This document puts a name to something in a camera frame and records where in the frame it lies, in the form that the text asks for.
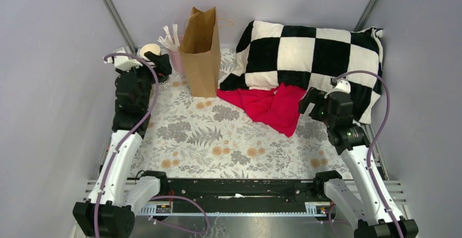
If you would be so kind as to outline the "black paper coffee cup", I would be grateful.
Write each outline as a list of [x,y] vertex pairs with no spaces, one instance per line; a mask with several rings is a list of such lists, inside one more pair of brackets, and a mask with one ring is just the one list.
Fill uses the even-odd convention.
[[154,43],[146,44],[141,47],[141,49],[139,50],[139,55],[147,62],[150,62],[150,59],[145,56],[146,53],[151,53],[153,55],[160,56],[162,55],[161,47],[158,44]]

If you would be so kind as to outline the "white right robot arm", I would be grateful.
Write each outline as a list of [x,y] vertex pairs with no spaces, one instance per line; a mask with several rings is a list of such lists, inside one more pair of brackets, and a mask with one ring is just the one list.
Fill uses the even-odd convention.
[[310,88],[299,102],[299,113],[311,103],[309,116],[326,125],[329,142],[349,168],[359,193],[355,196],[344,180],[329,171],[316,174],[314,197],[331,200],[349,221],[354,237],[417,237],[415,220],[406,219],[393,201],[369,152],[369,139],[354,123],[350,94]]

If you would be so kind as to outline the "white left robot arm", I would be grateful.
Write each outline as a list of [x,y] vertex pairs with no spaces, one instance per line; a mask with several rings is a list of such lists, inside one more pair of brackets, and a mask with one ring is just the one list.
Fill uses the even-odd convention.
[[142,174],[128,192],[125,184],[135,153],[148,129],[157,101],[151,90],[172,73],[169,56],[146,52],[134,56],[122,50],[104,57],[119,74],[115,80],[115,115],[108,154],[95,186],[84,202],[74,205],[72,214],[87,237],[129,237],[135,217],[153,197],[163,200],[169,186],[165,174]]

